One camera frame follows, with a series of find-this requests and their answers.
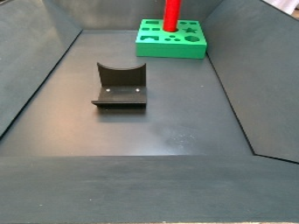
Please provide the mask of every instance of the white surface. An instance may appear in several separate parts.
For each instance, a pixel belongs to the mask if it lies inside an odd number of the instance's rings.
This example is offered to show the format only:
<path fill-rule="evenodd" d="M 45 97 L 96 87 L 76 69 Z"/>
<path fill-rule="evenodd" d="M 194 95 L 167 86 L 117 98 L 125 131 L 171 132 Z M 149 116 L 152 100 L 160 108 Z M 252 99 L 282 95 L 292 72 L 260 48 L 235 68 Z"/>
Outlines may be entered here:
<path fill-rule="evenodd" d="M 264 2 L 272 4 L 280 11 L 287 14 L 292 14 L 299 0 L 264 0 Z"/>

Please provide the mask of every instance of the green foam block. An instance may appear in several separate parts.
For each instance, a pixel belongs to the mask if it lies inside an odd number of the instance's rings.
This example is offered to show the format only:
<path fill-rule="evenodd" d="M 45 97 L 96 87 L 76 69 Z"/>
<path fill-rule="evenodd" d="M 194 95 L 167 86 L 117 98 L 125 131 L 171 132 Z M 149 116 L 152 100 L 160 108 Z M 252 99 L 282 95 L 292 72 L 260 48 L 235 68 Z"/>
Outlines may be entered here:
<path fill-rule="evenodd" d="M 203 59 L 207 41 L 198 21 L 179 20 L 178 31 L 163 29 L 161 19 L 143 19 L 135 46 L 136 56 Z"/>

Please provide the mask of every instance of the black plastic holder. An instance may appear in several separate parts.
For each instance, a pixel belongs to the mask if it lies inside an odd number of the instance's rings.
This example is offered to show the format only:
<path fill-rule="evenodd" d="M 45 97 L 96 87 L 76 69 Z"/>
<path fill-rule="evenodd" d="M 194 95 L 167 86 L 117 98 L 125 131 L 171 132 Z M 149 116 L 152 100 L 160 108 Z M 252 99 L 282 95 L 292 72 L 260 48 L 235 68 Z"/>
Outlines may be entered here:
<path fill-rule="evenodd" d="M 145 107 L 145 64 L 128 69 L 115 69 L 97 63 L 101 88 L 92 103 L 97 107 Z"/>

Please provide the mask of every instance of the bin floor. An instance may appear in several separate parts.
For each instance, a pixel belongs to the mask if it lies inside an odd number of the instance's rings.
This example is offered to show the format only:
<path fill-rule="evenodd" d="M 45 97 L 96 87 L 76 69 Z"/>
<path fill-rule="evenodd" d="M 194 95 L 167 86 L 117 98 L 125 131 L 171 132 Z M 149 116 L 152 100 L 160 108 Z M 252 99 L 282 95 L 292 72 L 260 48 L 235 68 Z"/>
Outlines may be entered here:
<path fill-rule="evenodd" d="M 0 143 L 0 156 L 251 155 L 208 58 L 136 57 L 136 31 L 84 31 Z M 147 108 L 99 109 L 97 62 L 147 64 Z"/>

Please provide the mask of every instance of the red peg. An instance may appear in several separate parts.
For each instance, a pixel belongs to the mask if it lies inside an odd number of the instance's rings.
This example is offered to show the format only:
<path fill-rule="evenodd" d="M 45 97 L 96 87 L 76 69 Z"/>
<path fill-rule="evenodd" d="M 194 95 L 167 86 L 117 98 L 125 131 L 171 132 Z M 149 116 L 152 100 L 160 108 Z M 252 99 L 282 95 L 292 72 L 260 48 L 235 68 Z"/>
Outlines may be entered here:
<path fill-rule="evenodd" d="M 182 0 L 165 0 L 163 14 L 163 30 L 176 32 L 178 19 L 180 16 Z"/>

